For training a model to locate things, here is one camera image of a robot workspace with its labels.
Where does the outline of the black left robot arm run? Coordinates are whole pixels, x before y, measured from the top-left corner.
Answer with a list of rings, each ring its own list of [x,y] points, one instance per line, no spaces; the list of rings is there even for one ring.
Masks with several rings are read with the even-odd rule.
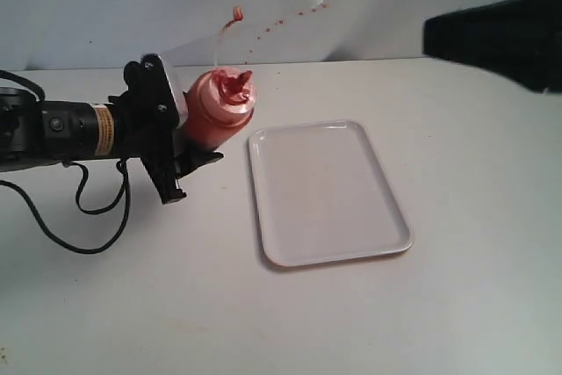
[[[158,54],[124,68],[126,91],[105,103],[47,101],[36,83],[8,71],[1,89],[1,170],[57,163],[139,159],[164,204],[185,198],[178,181],[220,152],[205,152],[181,129],[189,117],[174,69]]]

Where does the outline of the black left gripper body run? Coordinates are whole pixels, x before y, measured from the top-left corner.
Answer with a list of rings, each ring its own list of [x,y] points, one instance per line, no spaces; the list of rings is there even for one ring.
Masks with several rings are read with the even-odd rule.
[[[154,63],[154,54],[124,67],[126,91],[110,96],[123,133],[118,136],[118,151],[125,157],[139,158],[163,204],[186,197],[175,179],[174,141],[179,128],[177,116],[164,85],[163,73]]]

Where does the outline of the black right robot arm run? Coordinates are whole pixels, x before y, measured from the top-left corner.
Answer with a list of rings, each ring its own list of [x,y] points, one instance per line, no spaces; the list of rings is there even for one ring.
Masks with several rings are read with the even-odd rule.
[[[429,18],[422,52],[559,94],[561,0],[505,0]]]

